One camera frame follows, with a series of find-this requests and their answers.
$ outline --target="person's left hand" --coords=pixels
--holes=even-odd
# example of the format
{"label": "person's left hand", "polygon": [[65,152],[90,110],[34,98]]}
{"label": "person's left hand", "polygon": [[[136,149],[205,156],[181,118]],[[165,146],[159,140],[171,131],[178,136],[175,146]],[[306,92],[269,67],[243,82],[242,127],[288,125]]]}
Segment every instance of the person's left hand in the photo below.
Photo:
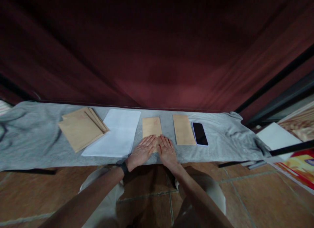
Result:
{"label": "person's left hand", "polygon": [[143,165],[153,153],[156,145],[157,145],[156,135],[145,137],[125,161],[129,172],[132,171],[137,166]]}

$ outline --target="black watch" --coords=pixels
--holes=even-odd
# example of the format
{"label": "black watch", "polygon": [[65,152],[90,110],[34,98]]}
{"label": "black watch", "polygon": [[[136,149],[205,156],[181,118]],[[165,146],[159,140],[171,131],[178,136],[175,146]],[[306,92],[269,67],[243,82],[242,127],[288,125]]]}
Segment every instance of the black watch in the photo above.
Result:
{"label": "black watch", "polygon": [[122,162],[122,163],[121,163],[121,160],[120,160],[120,161],[118,161],[118,162],[116,163],[116,166],[122,168],[123,173],[124,173],[124,176],[126,176],[127,174],[130,173],[125,162]]}

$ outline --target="wrist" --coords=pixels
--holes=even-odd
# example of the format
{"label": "wrist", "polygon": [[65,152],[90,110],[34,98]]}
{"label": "wrist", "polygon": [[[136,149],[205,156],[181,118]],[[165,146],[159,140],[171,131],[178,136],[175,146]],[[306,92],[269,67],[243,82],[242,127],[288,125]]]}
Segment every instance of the wrist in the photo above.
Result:
{"label": "wrist", "polygon": [[136,166],[134,165],[134,163],[132,163],[132,161],[129,160],[129,158],[127,158],[127,159],[125,160],[125,164],[126,164],[128,170],[129,170],[129,172],[133,171],[133,169],[136,168]]}
{"label": "wrist", "polygon": [[175,164],[172,164],[171,167],[168,167],[168,169],[171,171],[171,173],[176,176],[176,175],[179,175],[182,171],[183,166],[180,164],[180,163],[175,163]]}

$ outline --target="tiled floor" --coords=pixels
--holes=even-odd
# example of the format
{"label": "tiled floor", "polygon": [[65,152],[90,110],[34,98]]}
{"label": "tiled floor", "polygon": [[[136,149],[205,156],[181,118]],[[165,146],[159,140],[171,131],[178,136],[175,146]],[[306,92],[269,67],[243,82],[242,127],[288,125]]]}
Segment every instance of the tiled floor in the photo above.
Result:
{"label": "tiled floor", "polygon": [[[234,227],[313,227],[314,196],[273,167],[250,171],[239,165],[219,169],[214,162],[184,164],[189,165],[219,182]],[[59,168],[55,176],[0,172],[0,227],[38,227],[96,168]],[[161,165],[134,170],[117,203],[122,225],[171,227],[182,203],[172,179]]]}

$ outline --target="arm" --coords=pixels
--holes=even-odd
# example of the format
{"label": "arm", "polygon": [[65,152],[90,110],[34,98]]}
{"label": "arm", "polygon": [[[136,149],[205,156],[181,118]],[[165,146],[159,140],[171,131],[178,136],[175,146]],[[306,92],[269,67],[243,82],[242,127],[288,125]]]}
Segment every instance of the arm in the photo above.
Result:
{"label": "arm", "polygon": [[182,186],[187,198],[200,217],[202,225],[204,227],[232,228],[233,226],[214,201],[178,163],[171,140],[160,136],[158,137],[158,143],[157,149],[162,163],[172,172],[180,186]]}
{"label": "arm", "polygon": [[[126,160],[129,172],[149,159],[156,143],[157,138],[155,136],[148,136],[139,143],[130,157]],[[113,187],[123,179],[123,177],[124,173],[120,167],[109,171],[81,191],[78,195],[74,196],[44,224],[42,224],[40,228],[82,227],[99,206],[101,201]]]}

